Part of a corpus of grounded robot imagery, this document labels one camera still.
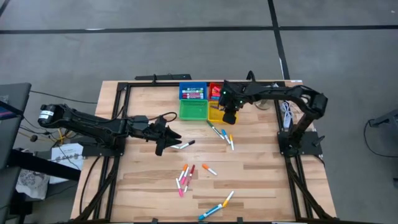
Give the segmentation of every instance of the black cable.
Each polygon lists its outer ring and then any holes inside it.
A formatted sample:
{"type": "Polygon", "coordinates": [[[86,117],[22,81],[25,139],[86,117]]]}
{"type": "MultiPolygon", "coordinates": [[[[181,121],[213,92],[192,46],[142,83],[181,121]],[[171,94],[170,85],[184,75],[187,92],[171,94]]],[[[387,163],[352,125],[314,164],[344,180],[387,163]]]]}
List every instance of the black cable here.
{"type": "Polygon", "coordinates": [[[43,93],[43,92],[40,92],[40,91],[31,90],[31,92],[32,93],[43,94],[43,95],[47,95],[47,96],[52,96],[52,97],[56,97],[56,98],[60,98],[60,99],[64,99],[64,100],[74,101],[74,102],[78,102],[78,103],[97,104],[97,102],[87,102],[87,101],[73,100],[73,99],[68,99],[68,98],[62,97],[62,96],[56,96],[56,95],[49,94],[49,93],[43,93]]]}
{"type": "Polygon", "coordinates": [[[81,190],[80,206],[79,206],[80,215],[81,215],[81,208],[82,208],[82,206],[83,206],[83,195],[84,195],[85,190],[86,190],[86,185],[87,185],[87,182],[88,182],[88,178],[89,178],[89,176],[90,176],[90,174],[91,174],[91,171],[93,170],[95,164],[97,163],[98,159],[100,159],[100,156],[98,156],[98,157],[94,160],[93,165],[91,165],[91,167],[90,167],[90,169],[89,169],[89,171],[88,171],[86,180],[85,180],[85,184],[83,185],[83,189],[81,190]]]}
{"type": "Polygon", "coordinates": [[[168,114],[174,114],[175,117],[174,117],[173,119],[171,119],[170,121],[166,121],[166,122],[172,122],[172,121],[174,121],[175,119],[177,119],[177,116],[178,116],[178,115],[177,115],[176,112],[167,112],[167,113],[161,114],[161,115],[159,115],[159,116],[156,116],[156,117],[154,117],[154,118],[148,119],[148,121],[152,121],[152,120],[154,120],[154,119],[157,119],[157,118],[159,118],[159,117],[161,117],[161,116],[166,116],[166,115],[168,115],[168,114]]]}
{"type": "Polygon", "coordinates": [[[321,158],[320,158],[319,156],[317,156],[317,155],[313,155],[313,156],[315,156],[317,159],[319,159],[319,161],[322,162],[323,166],[325,166],[325,161],[323,161],[323,159],[321,159],[321,158]]]}
{"type": "Polygon", "coordinates": [[[376,153],[375,151],[373,151],[373,150],[369,147],[368,140],[366,139],[366,128],[367,128],[368,125],[370,125],[369,122],[372,121],[372,120],[373,120],[373,119],[368,120],[368,121],[366,122],[366,124],[365,124],[365,128],[363,129],[363,138],[364,138],[364,140],[365,140],[366,147],[367,147],[371,152],[373,152],[373,154],[375,154],[375,155],[382,156],[382,157],[388,157],[388,158],[398,158],[398,156],[389,156],[389,155],[382,155],[382,154],[376,153]]]}
{"type": "Polygon", "coordinates": [[[61,191],[59,191],[59,192],[57,192],[57,193],[54,193],[54,194],[52,194],[52,195],[47,196],[45,199],[48,199],[49,197],[53,197],[54,195],[62,194],[62,193],[64,193],[66,190],[68,190],[68,189],[70,189],[70,188],[72,188],[72,187],[74,187],[74,186],[76,186],[76,185],[77,185],[77,184],[73,184],[72,186],[69,186],[69,187],[67,187],[67,188],[65,188],[65,189],[63,189],[63,190],[61,190],[61,191]]]}
{"type": "Polygon", "coordinates": [[[28,119],[26,119],[26,117],[24,116],[24,119],[25,119],[25,121],[28,123],[28,124],[30,124],[33,128],[36,128],[36,129],[42,129],[42,130],[44,130],[44,131],[47,131],[48,132],[48,130],[47,129],[45,129],[45,128],[41,128],[41,127],[36,127],[36,126],[34,126],[30,121],[28,121],[28,119]]]}
{"type": "Polygon", "coordinates": [[[21,125],[19,128],[21,128],[21,129],[23,129],[23,130],[25,130],[25,131],[28,131],[28,132],[30,132],[30,133],[33,133],[33,134],[44,134],[44,135],[51,134],[50,132],[38,133],[38,132],[33,131],[33,130],[31,130],[31,129],[29,129],[29,128],[23,126],[23,125],[21,125]]]}
{"type": "Polygon", "coordinates": [[[62,154],[68,159],[68,161],[69,161],[71,164],[75,165],[75,167],[76,167],[78,170],[80,170],[80,168],[79,168],[76,164],[74,164],[74,163],[69,159],[69,157],[63,152],[63,150],[61,149],[61,147],[58,145],[58,142],[56,142],[55,145],[58,146],[58,148],[61,150],[62,154]]]}

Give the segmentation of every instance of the green box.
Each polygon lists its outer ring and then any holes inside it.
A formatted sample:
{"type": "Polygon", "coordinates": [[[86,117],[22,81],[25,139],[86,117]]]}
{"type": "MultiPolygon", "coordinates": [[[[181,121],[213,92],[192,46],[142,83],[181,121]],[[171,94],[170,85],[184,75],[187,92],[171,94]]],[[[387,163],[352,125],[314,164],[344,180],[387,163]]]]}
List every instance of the green box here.
{"type": "Polygon", "coordinates": [[[180,119],[207,120],[207,100],[180,100],[180,119]]]}

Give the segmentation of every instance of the pink marker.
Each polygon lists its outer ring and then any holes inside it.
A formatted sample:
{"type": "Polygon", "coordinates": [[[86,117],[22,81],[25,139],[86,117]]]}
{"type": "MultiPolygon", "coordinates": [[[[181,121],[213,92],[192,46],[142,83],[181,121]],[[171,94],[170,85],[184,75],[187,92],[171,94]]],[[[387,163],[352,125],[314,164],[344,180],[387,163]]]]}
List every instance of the pink marker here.
{"type": "Polygon", "coordinates": [[[178,178],[176,178],[175,181],[177,182],[178,194],[180,195],[180,197],[183,197],[184,194],[182,193],[182,189],[181,189],[181,186],[180,186],[180,182],[178,181],[178,178]]]}
{"type": "Polygon", "coordinates": [[[188,171],[189,171],[189,167],[187,167],[187,169],[186,169],[186,171],[184,173],[184,177],[182,177],[181,184],[185,183],[185,180],[187,179],[188,171]]]}

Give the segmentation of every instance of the blue box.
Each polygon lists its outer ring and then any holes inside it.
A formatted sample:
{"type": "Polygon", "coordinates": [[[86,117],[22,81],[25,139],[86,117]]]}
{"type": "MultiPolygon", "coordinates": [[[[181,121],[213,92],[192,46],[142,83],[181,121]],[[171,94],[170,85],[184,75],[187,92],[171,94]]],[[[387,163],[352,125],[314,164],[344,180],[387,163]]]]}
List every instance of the blue box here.
{"type": "Polygon", "coordinates": [[[198,100],[207,100],[206,82],[180,82],[180,100],[182,99],[182,90],[186,88],[203,88],[203,99],[198,99],[198,100]]]}

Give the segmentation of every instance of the floor stripe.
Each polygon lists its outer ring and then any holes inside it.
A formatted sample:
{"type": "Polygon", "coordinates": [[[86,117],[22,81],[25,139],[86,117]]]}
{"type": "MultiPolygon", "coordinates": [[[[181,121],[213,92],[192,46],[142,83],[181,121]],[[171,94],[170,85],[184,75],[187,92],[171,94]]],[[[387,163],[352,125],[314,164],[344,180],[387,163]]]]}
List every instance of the floor stripe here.
{"type": "Polygon", "coordinates": [[[276,47],[278,50],[279,61],[281,64],[282,78],[284,80],[290,80],[289,69],[287,68],[285,50],[282,43],[282,37],[280,36],[279,25],[278,25],[278,20],[273,0],[268,0],[268,6],[269,6],[269,11],[271,13],[272,27],[274,28],[276,47]]]}
{"type": "Polygon", "coordinates": [[[8,4],[10,3],[11,0],[4,0],[2,3],[2,6],[0,7],[0,17],[4,13],[4,10],[6,10],[8,4]]]}
{"type": "Polygon", "coordinates": [[[398,29],[398,25],[371,26],[281,26],[279,30],[382,30],[398,29]]]}
{"type": "Polygon", "coordinates": [[[0,34],[113,34],[141,32],[212,32],[212,31],[263,31],[271,26],[223,26],[223,27],[153,27],[114,29],[50,29],[50,30],[0,30],[0,34]]]}

